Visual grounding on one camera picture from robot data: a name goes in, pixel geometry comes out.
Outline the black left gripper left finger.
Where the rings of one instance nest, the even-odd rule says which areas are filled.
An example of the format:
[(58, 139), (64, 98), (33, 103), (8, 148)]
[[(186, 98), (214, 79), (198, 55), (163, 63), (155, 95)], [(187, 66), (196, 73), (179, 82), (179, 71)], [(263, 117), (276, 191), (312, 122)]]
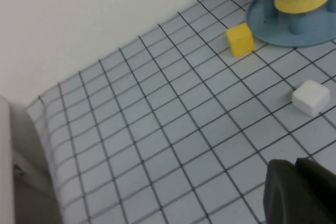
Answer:
[(323, 211), (307, 181), (285, 160), (269, 162), (263, 204), (266, 223), (323, 223)]

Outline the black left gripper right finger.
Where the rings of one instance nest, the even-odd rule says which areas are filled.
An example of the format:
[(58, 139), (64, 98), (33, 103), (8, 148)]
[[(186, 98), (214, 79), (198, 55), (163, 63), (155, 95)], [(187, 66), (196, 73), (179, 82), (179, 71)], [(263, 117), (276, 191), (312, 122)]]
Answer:
[(308, 158), (298, 158), (296, 168), (312, 190), (321, 211), (335, 223), (335, 174)]

